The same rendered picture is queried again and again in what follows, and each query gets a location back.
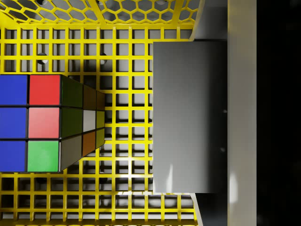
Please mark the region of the yellow basket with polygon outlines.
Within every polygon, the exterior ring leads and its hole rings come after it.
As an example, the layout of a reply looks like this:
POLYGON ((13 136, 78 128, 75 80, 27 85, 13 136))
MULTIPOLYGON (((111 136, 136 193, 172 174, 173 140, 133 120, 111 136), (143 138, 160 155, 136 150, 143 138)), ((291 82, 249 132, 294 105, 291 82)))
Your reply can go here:
POLYGON ((61 173, 0 173, 0 226, 198 226, 153 192, 153 43, 192 40, 205 0, 0 0, 0 73, 61 73, 105 94, 104 147, 61 173))

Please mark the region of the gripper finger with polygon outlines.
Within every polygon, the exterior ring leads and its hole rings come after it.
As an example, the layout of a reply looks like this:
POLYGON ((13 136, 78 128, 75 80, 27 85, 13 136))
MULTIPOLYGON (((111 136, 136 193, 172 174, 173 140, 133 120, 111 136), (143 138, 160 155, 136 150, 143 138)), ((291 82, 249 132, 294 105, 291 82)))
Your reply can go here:
POLYGON ((190 193, 198 226, 227 226, 227 193, 190 193))
POLYGON ((199 0, 189 41, 228 38, 228 0, 199 0))

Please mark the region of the puzzle cube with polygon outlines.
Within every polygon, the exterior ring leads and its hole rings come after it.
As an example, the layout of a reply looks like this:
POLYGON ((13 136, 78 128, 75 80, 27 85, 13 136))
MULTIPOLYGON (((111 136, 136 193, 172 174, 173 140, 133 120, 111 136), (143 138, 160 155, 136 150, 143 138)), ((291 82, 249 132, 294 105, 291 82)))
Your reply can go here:
POLYGON ((59 74, 0 75, 0 172, 60 172, 104 144, 105 95, 59 74))

